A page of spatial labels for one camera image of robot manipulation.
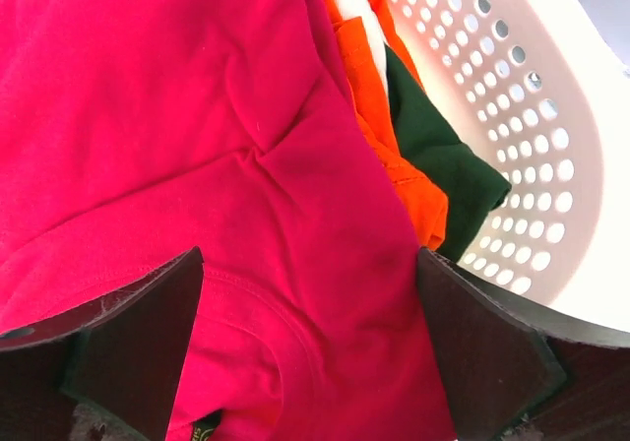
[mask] green garment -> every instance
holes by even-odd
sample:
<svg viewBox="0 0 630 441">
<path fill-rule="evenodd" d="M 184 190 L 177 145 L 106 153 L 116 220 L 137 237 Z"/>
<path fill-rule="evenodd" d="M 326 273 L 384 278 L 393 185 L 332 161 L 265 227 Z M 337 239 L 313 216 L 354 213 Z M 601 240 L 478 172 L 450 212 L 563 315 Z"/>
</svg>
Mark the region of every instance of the green garment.
<svg viewBox="0 0 630 441">
<path fill-rule="evenodd" d="M 449 197 L 446 240 L 437 250 L 457 262 L 510 182 L 462 141 L 401 59 L 386 46 L 390 111 L 401 154 Z"/>
</svg>

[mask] orange cloth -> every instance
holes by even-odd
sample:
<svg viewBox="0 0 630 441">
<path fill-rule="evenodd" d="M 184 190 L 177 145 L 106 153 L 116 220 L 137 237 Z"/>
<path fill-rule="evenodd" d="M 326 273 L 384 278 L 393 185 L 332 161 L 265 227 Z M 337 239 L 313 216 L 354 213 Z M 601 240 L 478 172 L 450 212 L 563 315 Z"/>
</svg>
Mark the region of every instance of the orange cloth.
<svg viewBox="0 0 630 441">
<path fill-rule="evenodd" d="M 407 50 L 405 43 L 396 33 L 396 26 L 394 24 L 394 18 L 392 18 L 392 13 L 390 12 L 389 6 L 387 5 L 387 0 L 367 0 L 372 8 L 372 11 L 378 18 L 378 22 L 381 25 L 381 29 L 385 34 L 385 38 L 387 39 L 387 43 L 392 48 L 396 55 L 403 61 L 407 70 L 411 72 L 415 80 L 422 87 L 422 82 L 420 81 L 420 77 L 417 75 L 417 71 L 415 70 L 415 64 L 411 59 L 410 52 Z"/>
<path fill-rule="evenodd" d="M 387 170 L 420 244 L 435 250 L 446 237 L 448 198 L 426 175 L 401 157 L 389 102 L 372 59 L 363 21 L 360 18 L 342 20 L 335 0 L 324 1 L 344 59 L 361 132 Z"/>
</svg>

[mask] clothing label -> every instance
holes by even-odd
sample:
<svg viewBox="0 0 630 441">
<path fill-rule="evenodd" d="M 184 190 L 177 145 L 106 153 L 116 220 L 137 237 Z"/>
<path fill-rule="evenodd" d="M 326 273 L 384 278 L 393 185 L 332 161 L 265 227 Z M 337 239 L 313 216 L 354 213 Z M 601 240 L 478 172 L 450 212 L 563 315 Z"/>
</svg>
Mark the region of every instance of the clothing label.
<svg viewBox="0 0 630 441">
<path fill-rule="evenodd" d="M 208 441 L 221 423 L 221 412 L 215 411 L 193 423 L 190 441 Z"/>
</svg>

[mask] laundry basket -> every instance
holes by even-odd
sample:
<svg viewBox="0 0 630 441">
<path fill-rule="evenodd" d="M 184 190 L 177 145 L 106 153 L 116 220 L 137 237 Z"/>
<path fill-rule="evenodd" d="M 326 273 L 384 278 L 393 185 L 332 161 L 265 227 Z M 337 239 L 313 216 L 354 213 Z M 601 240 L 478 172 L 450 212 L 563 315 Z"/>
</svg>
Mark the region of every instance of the laundry basket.
<svg viewBox="0 0 630 441">
<path fill-rule="evenodd" d="M 389 3 L 431 99 L 513 184 L 459 264 L 630 331 L 630 81 L 579 2 Z"/>
</svg>

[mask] white cloth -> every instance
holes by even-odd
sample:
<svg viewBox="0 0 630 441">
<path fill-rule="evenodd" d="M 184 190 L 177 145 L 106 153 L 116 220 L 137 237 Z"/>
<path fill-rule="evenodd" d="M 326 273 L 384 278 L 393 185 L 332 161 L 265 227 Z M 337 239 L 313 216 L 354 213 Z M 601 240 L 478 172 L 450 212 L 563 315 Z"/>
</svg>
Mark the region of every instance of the white cloth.
<svg viewBox="0 0 630 441">
<path fill-rule="evenodd" d="M 378 18 L 372 11 L 367 0 L 335 0 L 337 9 L 344 20 L 360 17 L 367 34 L 367 42 L 370 45 L 372 59 L 378 75 L 383 82 L 385 94 L 387 94 L 387 60 L 385 57 L 385 34 L 381 29 Z"/>
</svg>

